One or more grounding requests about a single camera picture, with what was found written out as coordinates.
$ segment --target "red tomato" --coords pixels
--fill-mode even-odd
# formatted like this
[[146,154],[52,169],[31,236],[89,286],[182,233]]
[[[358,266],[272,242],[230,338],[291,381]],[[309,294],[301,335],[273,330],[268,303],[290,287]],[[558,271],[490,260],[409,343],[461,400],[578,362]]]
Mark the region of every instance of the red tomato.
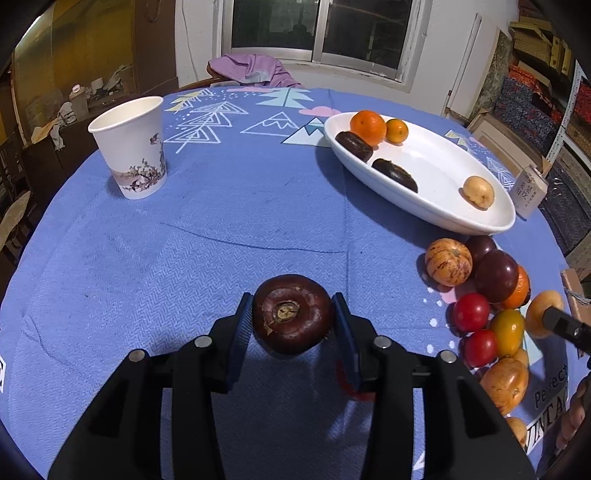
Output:
[[464,345],[464,359],[472,368],[480,368],[496,358],[496,337],[490,330],[474,332]]
[[343,369],[343,362],[338,359],[336,361],[336,379],[341,389],[351,398],[358,401],[374,401],[375,393],[356,392],[353,387],[347,382],[345,369]]
[[453,306],[453,322],[464,333],[482,330],[488,322],[491,305],[484,295],[468,293]]

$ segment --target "small orange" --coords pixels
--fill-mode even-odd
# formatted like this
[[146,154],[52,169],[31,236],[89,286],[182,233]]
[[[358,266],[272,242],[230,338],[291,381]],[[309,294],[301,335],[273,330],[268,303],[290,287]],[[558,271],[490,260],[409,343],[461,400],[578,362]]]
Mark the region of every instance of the small orange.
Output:
[[386,137],[386,122],[381,115],[370,110],[361,110],[351,119],[351,131],[372,147],[377,147]]
[[521,265],[517,265],[517,268],[519,277],[517,278],[515,290],[508,299],[496,305],[504,310],[514,310],[521,307],[530,291],[530,278],[527,276],[525,269]]
[[402,143],[408,138],[408,125],[399,118],[392,118],[386,123],[386,140],[390,143]]

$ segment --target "human hand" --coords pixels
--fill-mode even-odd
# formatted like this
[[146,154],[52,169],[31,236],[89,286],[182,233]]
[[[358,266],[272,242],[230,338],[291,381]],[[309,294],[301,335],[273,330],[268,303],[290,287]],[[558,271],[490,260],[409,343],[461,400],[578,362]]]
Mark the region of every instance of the human hand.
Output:
[[574,434],[583,423],[585,418],[585,409],[583,407],[583,396],[587,391],[587,382],[589,377],[585,377],[581,380],[581,383],[577,387],[576,393],[570,401],[569,410],[562,415],[560,423],[560,433],[556,439],[556,448],[558,451],[564,450],[570,441],[573,439]]

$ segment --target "table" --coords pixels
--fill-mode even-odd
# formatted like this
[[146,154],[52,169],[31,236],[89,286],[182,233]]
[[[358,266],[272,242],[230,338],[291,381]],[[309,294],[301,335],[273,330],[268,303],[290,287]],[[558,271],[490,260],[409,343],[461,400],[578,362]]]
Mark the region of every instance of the table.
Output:
[[[411,351],[457,349],[447,325],[453,293],[432,288],[421,263],[431,241],[455,235],[344,171],[323,139],[327,116],[371,109],[422,125],[469,150],[507,188],[514,182],[457,124],[366,96],[230,87],[169,96],[164,108],[167,184],[126,200],[92,154],[52,201],[2,305],[0,417],[42,475],[127,352],[177,349],[278,274],[343,292],[353,314]],[[539,211],[495,238],[529,272],[533,295],[562,291],[567,265]],[[555,422],[586,360],[559,338],[538,348],[528,343],[530,387],[514,415],[532,424],[530,458],[544,465],[554,440],[540,439],[541,422]],[[229,479],[359,478],[371,404],[339,390],[336,355],[330,340],[282,361],[251,340],[240,382],[213,399]],[[416,431],[414,477],[422,478],[419,420]],[[163,445],[170,478],[170,395]]]

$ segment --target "window frame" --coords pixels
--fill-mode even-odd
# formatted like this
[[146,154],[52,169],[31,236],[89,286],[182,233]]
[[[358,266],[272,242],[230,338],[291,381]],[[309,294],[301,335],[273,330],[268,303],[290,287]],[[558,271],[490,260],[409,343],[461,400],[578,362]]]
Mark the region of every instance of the window frame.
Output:
[[323,52],[324,37],[328,21],[331,0],[319,0],[314,46],[312,50],[297,48],[273,47],[240,47],[232,48],[232,26],[234,0],[223,0],[222,15],[222,54],[242,53],[269,55],[280,60],[294,60],[312,64],[344,67],[357,72],[375,75],[393,80],[403,87],[410,87],[417,71],[418,62],[423,50],[427,27],[431,16],[433,0],[413,0],[408,28],[402,45],[400,63],[397,69],[386,67],[367,60]]

